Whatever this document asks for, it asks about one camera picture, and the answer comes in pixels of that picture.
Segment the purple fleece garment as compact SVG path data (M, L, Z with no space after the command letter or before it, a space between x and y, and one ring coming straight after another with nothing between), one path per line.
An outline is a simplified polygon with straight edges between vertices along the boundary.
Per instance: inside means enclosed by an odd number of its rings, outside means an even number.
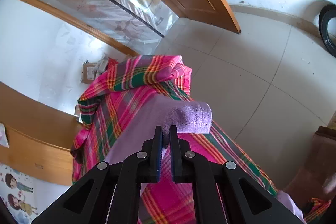
M113 179L108 223L136 223L141 185L158 186L163 216L191 207L197 223L303 223L286 193L274 198L234 162L210 162L186 137L210 131L211 109L204 102L150 98L111 145L104 161Z

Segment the pink plaid bed sheet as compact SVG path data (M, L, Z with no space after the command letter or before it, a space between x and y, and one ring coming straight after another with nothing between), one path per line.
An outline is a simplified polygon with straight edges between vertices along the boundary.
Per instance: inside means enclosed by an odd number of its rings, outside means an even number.
M161 126L168 134L176 125L179 137L209 161L234 161L305 223L317 223L330 201L311 198L300 209L284 190L212 119L205 102L190 97L191 68L180 56L137 56L112 62L79 98L84 127L75 136L72 180L78 181L100 161L116 163L140 150Z

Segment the wooden wardrobe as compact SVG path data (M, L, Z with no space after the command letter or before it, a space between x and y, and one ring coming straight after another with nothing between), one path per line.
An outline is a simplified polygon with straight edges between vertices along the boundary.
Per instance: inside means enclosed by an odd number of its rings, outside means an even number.
M82 125L76 117L35 101L1 84L1 124L8 147L1 162L39 180L70 186L70 149Z

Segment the brown cardboard box with label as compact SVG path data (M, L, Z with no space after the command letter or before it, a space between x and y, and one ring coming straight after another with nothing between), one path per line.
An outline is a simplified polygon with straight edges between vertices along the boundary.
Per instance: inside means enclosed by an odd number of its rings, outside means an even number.
M91 84L96 78L97 63L90 63L86 61L83 64L80 81L84 84Z

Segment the plastic door curtain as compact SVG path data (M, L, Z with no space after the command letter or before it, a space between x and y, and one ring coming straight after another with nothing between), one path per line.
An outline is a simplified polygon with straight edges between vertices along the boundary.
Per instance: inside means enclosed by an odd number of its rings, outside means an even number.
M178 16L161 0L40 0L108 35L141 55L151 55Z

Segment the cartoon couple wall sticker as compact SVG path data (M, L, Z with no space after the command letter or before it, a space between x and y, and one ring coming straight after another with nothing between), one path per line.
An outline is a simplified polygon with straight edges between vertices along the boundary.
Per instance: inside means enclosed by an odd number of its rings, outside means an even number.
M31 223L39 214L33 178L1 163L1 200L17 223Z

